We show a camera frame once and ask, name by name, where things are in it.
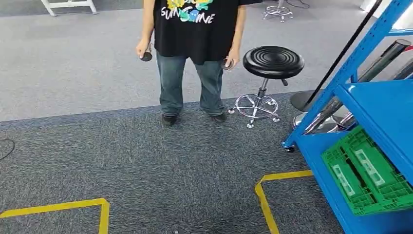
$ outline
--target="blue shelving unit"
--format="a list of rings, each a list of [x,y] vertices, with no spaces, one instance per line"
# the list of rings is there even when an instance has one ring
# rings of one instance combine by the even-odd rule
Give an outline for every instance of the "blue shelving unit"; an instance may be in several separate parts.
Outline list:
[[[413,35],[392,25],[413,3],[393,0],[337,71],[326,89],[290,134],[284,148],[297,145],[347,234],[413,234],[413,210],[355,216],[324,164],[321,154],[347,132],[304,135],[305,128],[337,96],[398,170],[413,184],[413,79],[357,83],[358,67],[388,36]]]

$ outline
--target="yellow line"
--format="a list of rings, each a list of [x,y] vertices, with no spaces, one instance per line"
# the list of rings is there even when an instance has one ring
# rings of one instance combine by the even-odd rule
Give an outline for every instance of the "yellow line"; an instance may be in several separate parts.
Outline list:
[[[1,213],[0,218],[8,218],[20,215],[31,215],[50,211],[61,211],[97,205],[101,205],[102,207],[100,211],[99,234],[108,234],[110,204],[104,198],[8,210]]]
[[[105,201],[105,203],[102,204],[102,209],[100,211],[99,234],[108,234],[110,206],[111,205],[107,201]]]
[[[276,179],[288,179],[288,178],[296,178],[296,177],[312,176],[312,175],[313,173],[310,170],[264,175],[264,177],[260,180],[260,182],[258,182],[258,184],[255,186],[255,193],[257,194],[260,200],[261,209],[263,210],[263,214],[264,214],[265,220],[267,222],[267,225],[268,225],[268,228],[270,229],[271,234],[280,234],[280,232],[278,231],[277,224],[275,223],[274,217],[271,213],[271,209],[268,205],[268,201],[267,201],[267,198],[265,197],[265,193],[264,193],[261,183],[263,181],[270,181],[270,180],[276,180]]]

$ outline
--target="jeans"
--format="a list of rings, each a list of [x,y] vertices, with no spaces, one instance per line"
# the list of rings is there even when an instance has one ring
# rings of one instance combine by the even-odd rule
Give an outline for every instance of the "jeans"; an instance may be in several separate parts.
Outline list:
[[[182,76],[186,57],[163,57],[156,54],[159,75],[161,78],[162,113],[166,116],[178,115],[183,106]],[[201,80],[201,108],[211,116],[218,116],[224,112],[221,101],[222,88],[222,61],[206,61],[203,65],[195,65]]]

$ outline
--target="person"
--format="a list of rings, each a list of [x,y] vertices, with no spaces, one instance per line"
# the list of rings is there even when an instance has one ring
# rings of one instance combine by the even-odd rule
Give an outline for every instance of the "person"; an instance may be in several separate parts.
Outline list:
[[[140,58],[154,47],[161,80],[161,120],[173,125],[182,108],[182,77],[187,58],[201,80],[200,105],[214,121],[224,122],[221,101],[223,61],[240,60],[241,38],[248,4],[262,0],[144,0]]]

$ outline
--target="chrome stool base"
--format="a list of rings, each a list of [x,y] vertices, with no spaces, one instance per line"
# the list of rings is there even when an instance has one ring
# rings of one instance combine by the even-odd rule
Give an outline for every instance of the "chrome stool base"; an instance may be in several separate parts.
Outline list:
[[[268,79],[264,79],[258,94],[246,94],[237,98],[235,107],[229,109],[228,113],[233,114],[235,110],[238,110],[241,115],[250,118],[248,128],[254,127],[256,119],[273,117],[273,122],[279,122],[280,117],[276,113],[278,103],[272,97],[265,95],[267,82]]]
[[[284,23],[285,16],[289,16],[290,18],[293,18],[293,13],[288,7],[282,6],[284,3],[284,0],[279,0],[278,1],[278,6],[268,6],[265,9],[264,14],[264,20],[267,19],[269,15],[272,16],[280,16],[281,17],[281,23]]]

